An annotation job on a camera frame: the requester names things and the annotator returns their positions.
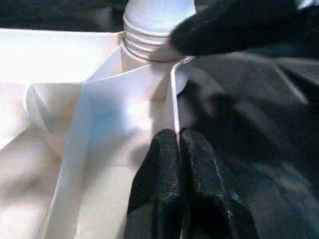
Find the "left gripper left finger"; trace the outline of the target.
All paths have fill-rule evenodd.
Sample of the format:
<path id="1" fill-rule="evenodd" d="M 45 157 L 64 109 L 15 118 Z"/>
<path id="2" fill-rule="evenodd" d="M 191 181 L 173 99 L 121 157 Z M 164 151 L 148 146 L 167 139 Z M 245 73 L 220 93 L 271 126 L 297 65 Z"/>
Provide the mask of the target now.
<path id="1" fill-rule="evenodd" d="M 159 131 L 132 181 L 127 239 L 178 239 L 183 217 L 181 164 L 176 134 Z"/>

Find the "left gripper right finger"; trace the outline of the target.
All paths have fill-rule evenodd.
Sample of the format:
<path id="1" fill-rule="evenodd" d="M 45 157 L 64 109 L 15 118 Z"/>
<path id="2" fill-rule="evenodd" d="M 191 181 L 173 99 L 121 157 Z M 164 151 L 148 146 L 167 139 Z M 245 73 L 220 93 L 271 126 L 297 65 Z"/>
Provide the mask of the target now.
<path id="1" fill-rule="evenodd" d="M 207 139 L 184 128 L 180 132 L 184 172 L 184 239 L 257 239 L 250 211 L 230 191 L 223 162 Z"/>

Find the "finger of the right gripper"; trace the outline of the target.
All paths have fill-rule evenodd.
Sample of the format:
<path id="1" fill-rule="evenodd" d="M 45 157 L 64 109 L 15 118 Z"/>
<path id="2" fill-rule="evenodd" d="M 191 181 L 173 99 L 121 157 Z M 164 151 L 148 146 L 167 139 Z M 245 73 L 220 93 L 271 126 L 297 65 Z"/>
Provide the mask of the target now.
<path id="1" fill-rule="evenodd" d="M 205 56 L 295 41 L 314 30 L 318 15 L 317 0 L 218 0 L 180 23 L 170 44 Z"/>

